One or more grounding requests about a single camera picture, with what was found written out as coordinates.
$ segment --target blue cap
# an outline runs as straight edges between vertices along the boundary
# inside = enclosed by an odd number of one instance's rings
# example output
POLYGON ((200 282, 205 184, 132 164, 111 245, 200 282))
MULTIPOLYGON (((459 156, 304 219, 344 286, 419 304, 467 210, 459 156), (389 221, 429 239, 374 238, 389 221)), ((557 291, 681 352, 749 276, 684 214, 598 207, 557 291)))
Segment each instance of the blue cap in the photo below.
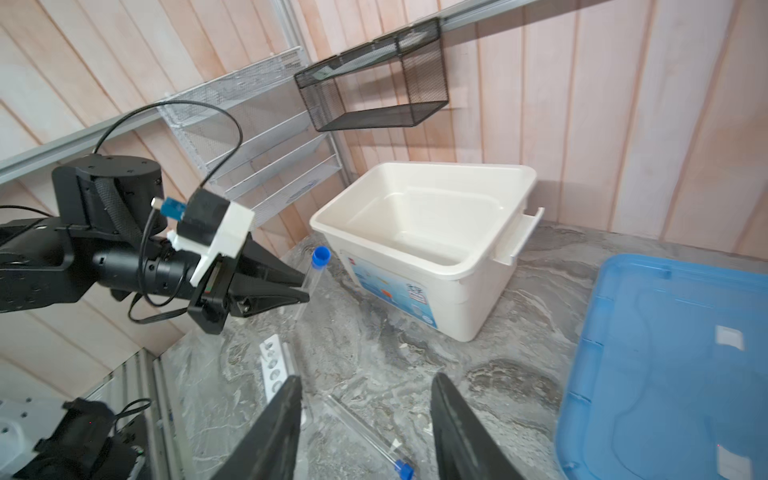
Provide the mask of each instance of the blue cap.
POLYGON ((395 462, 395 472, 400 475, 402 480, 411 480, 411 478, 413 478, 413 467, 403 460, 395 462))
POLYGON ((331 261, 331 251, 328 247, 317 247, 312 252, 312 268, 320 270, 331 261))

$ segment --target blue container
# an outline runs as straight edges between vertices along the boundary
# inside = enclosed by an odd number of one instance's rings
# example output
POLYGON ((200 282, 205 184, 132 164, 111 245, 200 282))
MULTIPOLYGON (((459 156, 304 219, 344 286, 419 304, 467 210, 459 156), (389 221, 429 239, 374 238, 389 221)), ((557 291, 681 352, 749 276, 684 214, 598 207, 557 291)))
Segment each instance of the blue container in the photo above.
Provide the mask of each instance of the blue container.
POLYGON ((768 276, 605 262, 555 447, 569 480, 768 479, 768 276))

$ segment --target clear plastic tube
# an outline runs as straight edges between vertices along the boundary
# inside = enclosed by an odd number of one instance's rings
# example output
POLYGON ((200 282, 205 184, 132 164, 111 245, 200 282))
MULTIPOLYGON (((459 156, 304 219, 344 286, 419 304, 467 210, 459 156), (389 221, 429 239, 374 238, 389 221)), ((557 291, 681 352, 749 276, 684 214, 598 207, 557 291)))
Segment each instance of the clear plastic tube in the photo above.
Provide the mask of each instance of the clear plastic tube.
POLYGON ((391 449, 371 427, 355 417, 344 405, 330 395, 323 398, 326 406, 331 412, 350 430, 355 432, 360 438, 366 440, 378 453, 380 453, 387 462, 395 467, 395 472, 402 480, 411 480, 413 478, 413 467, 403 458, 397 458, 398 449, 391 449))
MULTIPOLYGON (((317 247, 312 252, 312 262, 310 268, 307 269, 304 276, 304 283, 301 285, 301 290, 307 292, 312 297, 312 294, 317 287, 317 283, 320 282, 320 277, 323 276, 323 271, 328 266, 328 262, 331 260, 331 251, 328 247, 317 247)), ((304 314, 307 303, 300 303, 296 306, 296 312, 293 314, 293 319, 298 320, 304 314)))

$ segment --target wire mesh basket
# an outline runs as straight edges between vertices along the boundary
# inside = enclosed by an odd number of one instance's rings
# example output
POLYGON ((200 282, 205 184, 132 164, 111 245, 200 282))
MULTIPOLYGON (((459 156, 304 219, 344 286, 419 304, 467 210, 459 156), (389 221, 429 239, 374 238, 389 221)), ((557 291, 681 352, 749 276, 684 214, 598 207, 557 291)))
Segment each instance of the wire mesh basket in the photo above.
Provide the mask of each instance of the wire mesh basket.
MULTIPOLYGON (((217 193, 253 210, 253 227, 342 168, 329 134, 312 129, 292 82, 306 64, 296 47, 168 98, 216 105, 243 128, 243 144, 211 183, 217 193)), ((237 142, 237 129, 218 111, 187 104, 158 110, 203 175, 237 142)))
POLYGON ((318 131, 414 127, 448 104, 439 20, 413 25, 345 51, 305 68, 295 79, 318 131), (365 102, 354 102, 343 95, 344 75, 375 68, 393 59, 399 60, 402 66, 407 101, 365 108, 365 102))

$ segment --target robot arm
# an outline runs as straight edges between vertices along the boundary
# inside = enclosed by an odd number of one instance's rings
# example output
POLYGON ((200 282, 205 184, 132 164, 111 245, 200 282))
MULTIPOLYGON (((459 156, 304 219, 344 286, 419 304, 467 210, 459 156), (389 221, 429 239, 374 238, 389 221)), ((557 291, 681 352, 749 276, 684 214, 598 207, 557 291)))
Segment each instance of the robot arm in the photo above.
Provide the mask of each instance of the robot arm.
POLYGON ((304 275, 250 238, 252 213, 206 190, 186 206, 166 200, 161 213, 179 220, 177 231, 170 241, 149 237, 143 257, 138 226, 151 216, 148 234, 167 226, 152 210, 163 197, 154 161, 90 154, 57 167, 52 179, 59 217, 0 225, 0 313, 77 302, 99 283, 117 301, 132 292, 189 300, 190 316, 218 334, 227 315, 309 301, 292 288, 304 275))

